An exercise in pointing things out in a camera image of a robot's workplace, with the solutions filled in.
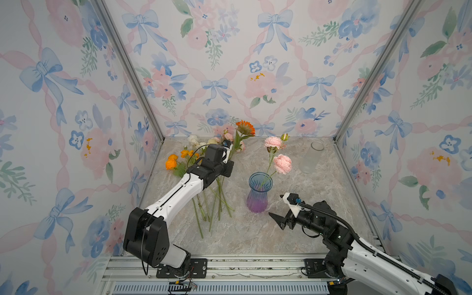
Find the blue purple glass vase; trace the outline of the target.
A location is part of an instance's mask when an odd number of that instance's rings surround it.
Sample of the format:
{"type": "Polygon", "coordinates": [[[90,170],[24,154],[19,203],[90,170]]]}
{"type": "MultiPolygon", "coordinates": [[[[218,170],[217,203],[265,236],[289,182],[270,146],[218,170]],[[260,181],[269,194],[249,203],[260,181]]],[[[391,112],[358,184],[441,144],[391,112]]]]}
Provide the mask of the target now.
{"type": "Polygon", "coordinates": [[[268,206],[268,192],[273,187],[272,178],[264,172],[253,173],[248,180],[251,191],[248,194],[246,205],[253,213],[262,213],[268,206]]]}

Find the pink carnation stem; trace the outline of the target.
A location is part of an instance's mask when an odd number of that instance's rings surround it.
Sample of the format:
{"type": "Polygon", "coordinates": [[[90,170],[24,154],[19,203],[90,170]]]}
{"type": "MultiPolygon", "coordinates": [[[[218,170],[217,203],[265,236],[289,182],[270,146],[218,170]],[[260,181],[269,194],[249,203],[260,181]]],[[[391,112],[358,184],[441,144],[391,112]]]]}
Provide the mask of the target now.
{"type": "Polygon", "coordinates": [[[292,160],[289,156],[281,153],[286,148],[286,142],[290,139],[289,134],[284,133],[280,137],[270,136],[265,139],[264,146],[269,153],[269,164],[261,188],[276,173],[286,175],[292,171],[292,160]]]}

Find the dark orange gerbera stem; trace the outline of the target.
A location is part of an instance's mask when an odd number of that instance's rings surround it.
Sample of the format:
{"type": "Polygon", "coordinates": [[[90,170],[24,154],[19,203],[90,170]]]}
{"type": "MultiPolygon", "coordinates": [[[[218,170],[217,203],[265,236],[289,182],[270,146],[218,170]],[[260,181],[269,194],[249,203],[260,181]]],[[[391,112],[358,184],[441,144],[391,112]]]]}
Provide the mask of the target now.
{"type": "MultiPolygon", "coordinates": [[[[243,140],[246,140],[250,137],[255,136],[254,126],[250,122],[247,122],[247,121],[244,121],[244,120],[236,122],[235,129],[233,131],[228,131],[228,132],[234,133],[236,131],[238,131],[242,134],[243,140]]],[[[228,163],[232,160],[235,153],[236,152],[231,151],[231,155],[230,155],[228,163]]],[[[228,202],[226,200],[225,193],[224,193],[223,186],[224,186],[224,180],[225,179],[226,179],[226,177],[218,177],[217,178],[218,200],[219,200],[218,218],[220,218],[220,214],[225,210],[227,211],[229,217],[231,218],[232,217],[232,212],[234,211],[231,208],[231,206],[228,204],[228,202]]]]}

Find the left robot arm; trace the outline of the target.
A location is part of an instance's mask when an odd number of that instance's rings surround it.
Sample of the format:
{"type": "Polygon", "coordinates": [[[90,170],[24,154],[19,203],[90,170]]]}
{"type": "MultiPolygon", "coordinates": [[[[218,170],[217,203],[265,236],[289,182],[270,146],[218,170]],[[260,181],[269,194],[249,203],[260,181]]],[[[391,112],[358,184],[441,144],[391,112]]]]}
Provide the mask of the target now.
{"type": "Polygon", "coordinates": [[[196,195],[217,177],[230,177],[234,162],[229,159],[232,143],[207,146],[204,157],[186,169],[181,180],[156,203],[135,208],[129,215],[123,249],[153,268],[172,267],[184,274],[190,271],[191,254],[170,243],[168,226],[196,195]]]}

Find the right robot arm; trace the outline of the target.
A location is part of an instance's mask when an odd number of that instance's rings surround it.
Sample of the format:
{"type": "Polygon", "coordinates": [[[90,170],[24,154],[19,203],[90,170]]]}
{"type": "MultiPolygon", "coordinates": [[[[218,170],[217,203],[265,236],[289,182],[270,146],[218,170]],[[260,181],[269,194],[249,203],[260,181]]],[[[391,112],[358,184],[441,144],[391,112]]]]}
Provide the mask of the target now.
{"type": "Polygon", "coordinates": [[[454,283],[443,275],[432,277],[415,270],[362,239],[325,202],[307,205],[301,199],[287,201],[285,216],[271,213],[281,229],[303,229],[322,237],[329,250],[324,265],[329,276],[355,280],[383,295],[456,295],[454,283]]]}

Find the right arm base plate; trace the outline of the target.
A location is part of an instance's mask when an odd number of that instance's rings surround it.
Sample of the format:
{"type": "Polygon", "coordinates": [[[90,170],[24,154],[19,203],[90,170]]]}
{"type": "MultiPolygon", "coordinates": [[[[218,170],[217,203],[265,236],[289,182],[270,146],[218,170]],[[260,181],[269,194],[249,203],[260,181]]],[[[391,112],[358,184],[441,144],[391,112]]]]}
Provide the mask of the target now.
{"type": "Polygon", "coordinates": [[[310,279],[348,279],[343,274],[341,266],[330,261],[326,262],[325,259],[305,259],[301,272],[310,279]]]}

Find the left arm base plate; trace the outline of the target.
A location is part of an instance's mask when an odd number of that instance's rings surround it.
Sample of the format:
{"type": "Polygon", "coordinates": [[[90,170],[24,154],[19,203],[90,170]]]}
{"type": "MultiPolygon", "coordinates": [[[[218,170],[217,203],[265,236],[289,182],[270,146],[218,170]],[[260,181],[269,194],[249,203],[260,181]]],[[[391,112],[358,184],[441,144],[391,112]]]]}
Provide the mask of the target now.
{"type": "Polygon", "coordinates": [[[208,259],[189,258],[179,268],[159,264],[157,279],[205,279],[208,270],[208,259]]]}

